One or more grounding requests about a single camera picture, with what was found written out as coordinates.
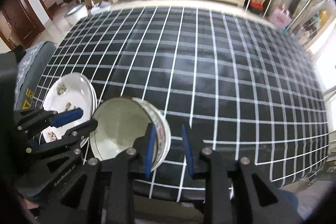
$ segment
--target bucket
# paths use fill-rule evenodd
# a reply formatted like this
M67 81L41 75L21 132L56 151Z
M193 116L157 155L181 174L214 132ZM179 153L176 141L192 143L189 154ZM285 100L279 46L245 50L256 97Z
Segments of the bucket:
M87 17L88 15L89 12L85 3L81 3L71 8L64 17L70 25L74 26L81 18Z
M132 147L136 138L145 135L150 122L157 133L152 171L166 158L171 142L170 128L160 111L149 102L139 98L112 98L97 108L93 118L98 121L98 127L90 134L90 145L97 159L114 158Z

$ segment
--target table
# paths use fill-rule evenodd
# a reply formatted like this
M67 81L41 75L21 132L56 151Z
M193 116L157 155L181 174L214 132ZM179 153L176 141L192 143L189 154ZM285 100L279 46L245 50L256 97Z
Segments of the table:
M249 157L277 187L319 170L327 157L326 111L309 58L262 24L187 7L90 16L55 51L33 103L41 105L71 72L91 80L98 103L144 96L169 122L167 158L148 181L135 183L143 196L204 198L204 181L186 172L180 121L226 159Z

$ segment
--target plastic container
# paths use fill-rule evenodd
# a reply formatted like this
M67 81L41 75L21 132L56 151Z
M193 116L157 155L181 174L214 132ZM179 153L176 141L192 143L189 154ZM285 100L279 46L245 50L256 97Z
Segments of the plastic container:
M70 25L74 26L81 18L87 17L88 15L89 12L85 3L81 3L71 8L64 17Z

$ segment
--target stack of plates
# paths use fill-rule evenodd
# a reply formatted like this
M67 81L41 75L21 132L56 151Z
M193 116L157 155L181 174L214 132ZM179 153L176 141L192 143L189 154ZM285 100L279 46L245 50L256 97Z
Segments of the stack of plates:
M64 75L52 85L44 99L43 107L45 110L56 110L58 113L74 108L81 108L84 112L79 120L60 128L44 129L42 134L48 143L61 139L68 129L90 120L97 108L97 95L90 81L84 75L74 72ZM81 147L88 139L82 140Z

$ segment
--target wooden door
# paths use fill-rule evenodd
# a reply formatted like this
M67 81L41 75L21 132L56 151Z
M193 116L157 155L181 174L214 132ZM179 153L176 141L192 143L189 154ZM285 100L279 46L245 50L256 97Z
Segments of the wooden door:
M44 30L28 0L4 0L1 10L25 48Z

